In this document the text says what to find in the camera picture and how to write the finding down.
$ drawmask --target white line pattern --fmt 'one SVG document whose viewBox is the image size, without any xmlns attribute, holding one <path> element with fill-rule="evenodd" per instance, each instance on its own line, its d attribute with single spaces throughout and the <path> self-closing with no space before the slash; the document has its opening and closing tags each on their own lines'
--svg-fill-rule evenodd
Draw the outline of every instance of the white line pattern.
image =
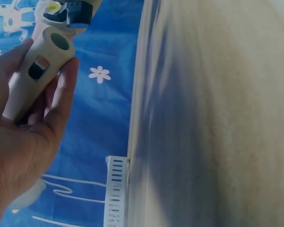
<svg viewBox="0 0 284 227">
<path fill-rule="evenodd" d="M 32 218 L 39 220 L 39 221 L 47 222 L 47 223 L 50 223 L 50 224 L 63 226 L 63 227 L 84 227 L 84 226 L 76 226 L 76 225 L 65 224 L 65 223 L 58 222 L 58 221 L 51 221 L 51 220 L 48 220 L 48 219 L 45 219 L 45 218 L 40 218 L 40 217 L 37 217 L 37 216 L 32 216 Z"/>
<path fill-rule="evenodd" d="M 71 178 L 60 177 L 60 176 L 53 176 L 53 175 L 47 175 L 47 174 L 44 174 L 43 177 L 48 177 L 48 178 L 58 179 L 58 180 L 64 180 L 64 181 L 70 181 L 70 182 L 77 182 L 77 183 L 94 184 L 94 185 L 98 185 L 98 186 L 102 186 L 102 187 L 106 186 L 103 183 L 98 183 L 98 182 L 93 182 L 93 181 L 77 180 L 77 179 L 71 179 Z M 60 189 L 53 189 L 53 192 L 55 194 L 57 194 L 57 195 L 62 196 L 62 197 L 67 197 L 67 198 L 71 198 L 71 199 L 75 199 L 75 200 L 81 200 L 81 201 L 105 203 L 105 201 L 102 201 L 102 200 L 93 200 L 93 199 L 88 199 L 88 198 L 82 198 L 82 197 L 69 195 L 69 194 L 73 193 L 73 190 L 71 188 L 63 186 L 61 184 L 52 183 L 52 182 L 47 181 L 45 179 L 42 179 L 42 180 L 44 181 L 44 183 L 46 183 L 48 185 L 60 188 Z"/>
</svg>

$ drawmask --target white plastic device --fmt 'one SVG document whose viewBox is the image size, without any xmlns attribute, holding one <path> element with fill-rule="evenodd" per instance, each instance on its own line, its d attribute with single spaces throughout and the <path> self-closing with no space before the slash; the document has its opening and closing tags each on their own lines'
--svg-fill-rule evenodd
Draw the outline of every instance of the white plastic device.
<svg viewBox="0 0 284 227">
<path fill-rule="evenodd" d="M 19 121 L 74 54 L 73 44 L 62 32 L 54 27 L 45 29 L 9 82 L 9 99 L 3 116 Z"/>
<path fill-rule="evenodd" d="M 81 0 L 85 1 L 93 6 L 93 12 L 92 12 L 92 17 L 94 17 L 95 13 L 99 9 L 102 0 Z M 35 18 L 36 22 L 42 23 L 45 26 L 54 26 L 58 28 L 60 31 L 62 31 L 66 35 L 79 35 L 83 32 L 86 31 L 86 28 L 73 28 L 73 27 L 67 27 L 66 26 L 66 21 L 64 22 L 55 22 L 52 20 L 46 19 L 43 14 L 46 11 L 47 7 L 51 3 L 56 3 L 56 4 L 63 4 L 67 2 L 67 0 L 39 0 L 36 9 L 35 9 Z"/>
</svg>

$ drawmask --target round hole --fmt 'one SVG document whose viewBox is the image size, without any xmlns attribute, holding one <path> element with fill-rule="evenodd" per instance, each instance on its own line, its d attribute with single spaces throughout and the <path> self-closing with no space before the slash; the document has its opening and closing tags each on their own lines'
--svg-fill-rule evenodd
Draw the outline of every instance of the round hole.
<svg viewBox="0 0 284 227">
<path fill-rule="evenodd" d="M 9 19 L 9 26 L 12 26 L 12 25 L 13 25 L 13 19 L 10 18 L 10 19 Z"/>
<path fill-rule="evenodd" d="M 52 39 L 52 42 L 57 46 L 59 47 L 60 49 L 62 50 L 68 50 L 69 49 L 69 45 L 68 45 L 68 42 L 66 41 L 66 39 L 57 34 L 57 33 L 52 33 L 51 34 L 51 39 Z"/>
</svg>

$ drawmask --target white object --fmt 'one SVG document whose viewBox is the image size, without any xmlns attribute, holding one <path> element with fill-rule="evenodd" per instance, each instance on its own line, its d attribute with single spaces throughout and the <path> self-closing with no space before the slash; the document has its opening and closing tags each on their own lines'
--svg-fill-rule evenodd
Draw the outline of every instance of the white object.
<svg viewBox="0 0 284 227">
<path fill-rule="evenodd" d="M 104 227 L 125 227 L 128 158 L 108 156 Z"/>
<path fill-rule="evenodd" d="M 20 195 L 9 205 L 9 209 L 19 210 L 32 205 L 45 189 L 45 183 L 41 179 L 38 179 L 33 187 L 31 187 L 26 193 Z"/>
<path fill-rule="evenodd" d="M 20 120 L 74 54 L 75 48 L 65 35 L 53 27 L 45 29 L 9 82 L 9 99 L 3 116 Z"/>
</svg>

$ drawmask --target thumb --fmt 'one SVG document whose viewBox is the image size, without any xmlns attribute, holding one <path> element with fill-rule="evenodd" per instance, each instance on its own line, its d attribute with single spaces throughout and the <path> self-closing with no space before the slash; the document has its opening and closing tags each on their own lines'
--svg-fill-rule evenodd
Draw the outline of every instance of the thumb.
<svg viewBox="0 0 284 227">
<path fill-rule="evenodd" d="M 0 66 L 5 70 L 8 77 L 17 71 L 24 56 L 34 43 L 33 39 L 25 40 L 21 45 L 0 56 Z"/>
</svg>

